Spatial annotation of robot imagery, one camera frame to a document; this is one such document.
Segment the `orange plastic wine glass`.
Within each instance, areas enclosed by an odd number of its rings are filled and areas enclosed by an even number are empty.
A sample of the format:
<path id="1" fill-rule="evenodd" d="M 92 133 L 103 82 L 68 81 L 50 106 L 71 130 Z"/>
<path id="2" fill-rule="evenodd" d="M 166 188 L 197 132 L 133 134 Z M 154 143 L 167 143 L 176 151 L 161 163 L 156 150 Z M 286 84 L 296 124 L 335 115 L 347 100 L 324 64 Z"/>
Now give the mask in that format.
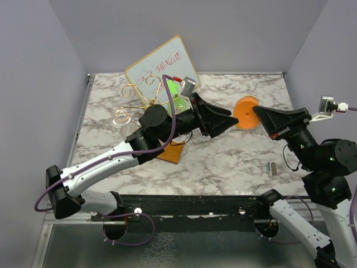
<path id="1" fill-rule="evenodd" d="M 239 123 L 235 125 L 237 129 L 250 130 L 260 124 L 258 116 L 253 111 L 253 107 L 258 105 L 259 103 L 248 100 L 246 96 L 236 102 L 233 117 L 239 120 Z"/>

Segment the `green plastic wine glass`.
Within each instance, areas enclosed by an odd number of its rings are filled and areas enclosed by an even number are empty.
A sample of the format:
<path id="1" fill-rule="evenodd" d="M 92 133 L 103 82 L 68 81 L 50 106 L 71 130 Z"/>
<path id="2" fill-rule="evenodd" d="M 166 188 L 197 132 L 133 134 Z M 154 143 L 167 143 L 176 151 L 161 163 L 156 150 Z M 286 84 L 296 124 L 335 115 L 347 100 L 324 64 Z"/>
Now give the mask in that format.
<path id="1" fill-rule="evenodd" d="M 179 114 L 190 109 L 190 105 L 187 103 L 183 97 L 179 95 L 179 87 L 180 84 L 178 82 L 174 82 L 172 80 L 167 81 L 168 88 L 172 95 L 173 106 L 175 108 L 175 113 Z"/>

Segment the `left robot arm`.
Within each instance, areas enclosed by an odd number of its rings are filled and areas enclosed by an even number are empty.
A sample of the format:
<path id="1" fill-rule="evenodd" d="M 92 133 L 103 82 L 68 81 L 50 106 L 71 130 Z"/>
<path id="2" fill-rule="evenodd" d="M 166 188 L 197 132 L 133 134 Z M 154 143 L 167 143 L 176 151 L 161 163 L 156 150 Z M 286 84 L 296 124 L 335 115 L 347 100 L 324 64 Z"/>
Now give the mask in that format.
<path id="1" fill-rule="evenodd" d="M 196 93 L 190 97 L 193 108 L 169 115 L 154 104 L 139 118 L 140 128 L 109 151 L 77 166 L 46 170 L 46 188 L 56 219 L 79 211 L 97 212 L 111 220 L 123 214 L 124 204 L 116 192 L 90 190 L 94 184 L 122 170 L 142 165 L 162 154 L 172 139 L 199 129 L 204 136 L 217 137 L 238 123 L 227 109 L 206 103 Z"/>

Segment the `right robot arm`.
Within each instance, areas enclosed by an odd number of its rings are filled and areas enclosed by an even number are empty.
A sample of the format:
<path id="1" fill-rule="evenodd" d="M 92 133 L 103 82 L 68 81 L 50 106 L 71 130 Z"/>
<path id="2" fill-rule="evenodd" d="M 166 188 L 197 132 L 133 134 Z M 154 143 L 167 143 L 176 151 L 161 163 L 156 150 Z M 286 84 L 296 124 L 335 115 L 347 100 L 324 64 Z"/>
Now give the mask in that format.
<path id="1" fill-rule="evenodd" d="M 320 211 L 328 235 L 300 216 L 276 190 L 260 195 L 256 205 L 262 218 L 273 217 L 306 247 L 316 267 L 356 267 L 354 206 L 346 176 L 356 172 L 356 143 L 329 139 L 318 144 L 307 126 L 312 120 L 306 108 L 283 111 L 254 106 L 272 140 L 285 140 L 308 172 L 302 178 L 307 195 Z"/>

